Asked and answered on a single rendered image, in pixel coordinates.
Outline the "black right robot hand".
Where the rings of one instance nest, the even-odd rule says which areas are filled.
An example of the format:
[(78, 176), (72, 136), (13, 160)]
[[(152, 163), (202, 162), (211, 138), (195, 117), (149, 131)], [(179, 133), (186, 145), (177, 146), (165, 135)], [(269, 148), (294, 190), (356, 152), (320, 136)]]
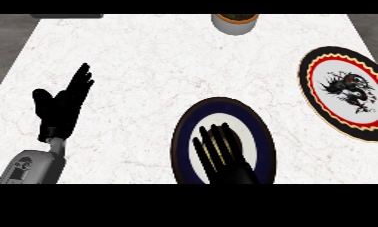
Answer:
[(242, 151), (226, 123), (211, 125), (211, 131), (199, 127), (202, 139), (193, 138), (193, 147), (205, 170), (208, 181), (220, 184), (258, 184), (254, 170), (245, 161)]

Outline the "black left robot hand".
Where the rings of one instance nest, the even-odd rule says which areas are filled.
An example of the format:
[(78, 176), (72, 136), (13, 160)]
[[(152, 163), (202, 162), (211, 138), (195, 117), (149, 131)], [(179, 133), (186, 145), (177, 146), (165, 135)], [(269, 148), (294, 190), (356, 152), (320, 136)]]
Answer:
[(44, 89), (32, 91), (35, 114), (41, 119), (38, 141), (66, 139), (75, 128), (81, 106), (91, 88), (90, 66), (84, 63), (71, 79), (68, 87), (56, 96)]

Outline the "navy rimmed white plate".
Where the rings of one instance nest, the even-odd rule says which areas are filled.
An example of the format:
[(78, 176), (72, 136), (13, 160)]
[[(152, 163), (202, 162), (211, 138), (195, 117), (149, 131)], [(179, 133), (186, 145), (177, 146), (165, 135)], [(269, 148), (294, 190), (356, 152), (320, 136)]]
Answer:
[(171, 165), (179, 184), (208, 182), (193, 148), (201, 138), (199, 127), (211, 131), (226, 123), (261, 184), (272, 184), (276, 175), (276, 150), (267, 126), (254, 110), (236, 99), (213, 97), (201, 100), (185, 112), (171, 139)]

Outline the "red rimmed dragon plate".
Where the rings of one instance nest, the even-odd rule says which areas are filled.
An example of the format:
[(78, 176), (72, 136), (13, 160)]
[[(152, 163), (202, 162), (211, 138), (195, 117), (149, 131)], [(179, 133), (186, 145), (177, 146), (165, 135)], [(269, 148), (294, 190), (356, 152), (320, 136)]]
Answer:
[(301, 59), (298, 83), (307, 103), (345, 135), (378, 143), (378, 64), (356, 51), (325, 46)]

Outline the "dark grey flat appliance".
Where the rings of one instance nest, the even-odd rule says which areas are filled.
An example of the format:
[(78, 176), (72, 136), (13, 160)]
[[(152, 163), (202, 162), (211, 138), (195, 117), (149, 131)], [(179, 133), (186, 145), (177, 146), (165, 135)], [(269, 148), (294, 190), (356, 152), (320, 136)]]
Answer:
[(29, 14), (37, 19), (100, 19), (103, 14)]

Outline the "grey plant pot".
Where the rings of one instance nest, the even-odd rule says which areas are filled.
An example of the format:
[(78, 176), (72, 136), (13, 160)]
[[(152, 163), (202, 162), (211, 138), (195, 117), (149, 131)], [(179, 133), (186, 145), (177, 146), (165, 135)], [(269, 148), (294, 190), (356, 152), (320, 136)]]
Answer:
[(211, 15), (211, 22), (217, 30), (224, 34), (235, 36), (244, 35), (252, 30), (257, 19), (257, 14), (254, 14), (251, 18), (244, 20), (229, 19), (221, 14)]

